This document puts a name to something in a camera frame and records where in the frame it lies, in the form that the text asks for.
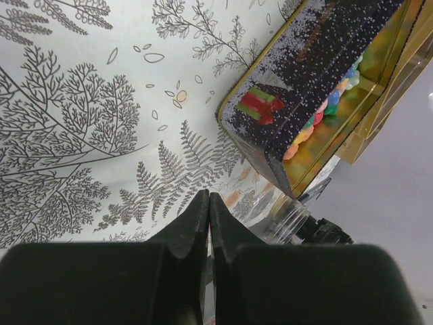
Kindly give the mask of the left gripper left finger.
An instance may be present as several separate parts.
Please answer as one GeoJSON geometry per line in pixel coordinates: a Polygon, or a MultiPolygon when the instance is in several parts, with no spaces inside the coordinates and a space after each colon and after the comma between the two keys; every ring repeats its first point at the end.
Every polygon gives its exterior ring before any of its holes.
{"type": "Polygon", "coordinates": [[[19,244],[1,259],[2,324],[201,324],[208,190],[144,242],[19,244]]]}

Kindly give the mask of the dark tin with star candies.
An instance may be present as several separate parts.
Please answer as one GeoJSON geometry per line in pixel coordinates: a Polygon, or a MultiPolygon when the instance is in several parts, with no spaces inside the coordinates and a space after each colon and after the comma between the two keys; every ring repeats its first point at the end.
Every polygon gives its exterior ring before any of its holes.
{"type": "Polygon", "coordinates": [[[221,126],[259,174],[301,195],[379,110],[431,13],[427,1],[303,1],[221,104],[221,126]]]}

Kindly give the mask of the clear glass jar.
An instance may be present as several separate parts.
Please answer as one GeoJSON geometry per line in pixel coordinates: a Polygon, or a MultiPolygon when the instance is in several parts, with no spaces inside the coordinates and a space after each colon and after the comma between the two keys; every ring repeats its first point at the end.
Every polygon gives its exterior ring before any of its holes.
{"type": "Polygon", "coordinates": [[[271,192],[257,199],[252,208],[244,208],[245,215],[237,215],[255,236],[268,244],[292,244],[296,234],[306,223],[310,211],[299,201],[271,192]]]}

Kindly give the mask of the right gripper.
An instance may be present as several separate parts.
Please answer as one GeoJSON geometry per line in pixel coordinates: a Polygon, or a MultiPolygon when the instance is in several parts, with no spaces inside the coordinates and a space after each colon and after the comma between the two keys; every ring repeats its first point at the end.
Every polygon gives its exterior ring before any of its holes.
{"type": "MultiPolygon", "coordinates": [[[[306,206],[318,199],[331,179],[325,179],[312,189],[298,197],[300,203],[306,206]]],[[[297,231],[297,237],[303,244],[353,244],[352,238],[338,225],[327,219],[316,219],[311,214],[297,231]]]]}

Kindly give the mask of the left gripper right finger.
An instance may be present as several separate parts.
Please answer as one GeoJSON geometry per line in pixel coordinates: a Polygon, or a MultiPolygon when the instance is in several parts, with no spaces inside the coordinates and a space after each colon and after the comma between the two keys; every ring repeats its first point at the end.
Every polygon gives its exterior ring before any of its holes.
{"type": "Polygon", "coordinates": [[[267,244],[212,193],[217,324],[422,324],[394,259],[365,244],[267,244]]]}

